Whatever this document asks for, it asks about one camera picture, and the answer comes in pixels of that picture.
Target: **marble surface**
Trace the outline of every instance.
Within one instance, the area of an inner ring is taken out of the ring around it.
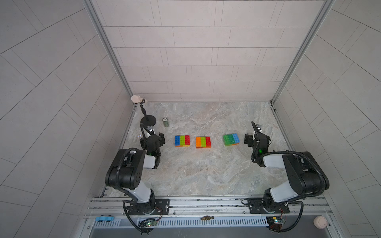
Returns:
[[[148,115],[154,115],[155,132],[165,135],[157,169],[144,169],[142,181],[155,196],[178,195],[253,195],[287,180],[283,169],[262,168],[250,160],[252,148],[243,143],[246,133],[253,134],[251,121],[262,125],[269,135],[269,151],[288,149],[268,102],[179,102],[146,103]],[[124,148],[141,148],[137,108]],[[167,117],[169,127],[162,119]],[[225,147],[223,135],[237,133],[240,143]],[[176,135],[190,135],[190,147],[175,147]],[[196,149],[197,136],[210,136],[210,149]],[[110,191],[109,196],[122,196]]]

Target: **round black base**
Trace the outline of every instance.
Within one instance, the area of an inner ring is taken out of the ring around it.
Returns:
[[[156,118],[152,115],[147,115],[140,120],[140,123],[143,123],[145,127],[154,126],[156,124]]]

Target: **red lego brick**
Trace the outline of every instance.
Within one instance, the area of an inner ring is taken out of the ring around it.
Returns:
[[[190,139],[189,139],[189,135],[186,135],[186,136],[185,136],[185,144],[186,144],[186,145],[190,145],[190,144],[191,144],[191,141],[190,141]]]

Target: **can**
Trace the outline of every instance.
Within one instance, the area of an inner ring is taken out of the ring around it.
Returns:
[[[163,124],[164,124],[164,127],[169,127],[169,121],[168,121],[168,118],[163,118]]]

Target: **lego block stack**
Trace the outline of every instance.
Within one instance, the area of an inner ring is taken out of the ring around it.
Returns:
[[[196,137],[196,148],[210,148],[210,136]]]
[[[174,145],[176,147],[188,147],[191,145],[189,135],[175,136]]]
[[[238,138],[237,134],[234,133],[234,134],[224,135],[224,144],[225,144],[225,146],[238,145],[239,144],[239,138]]]

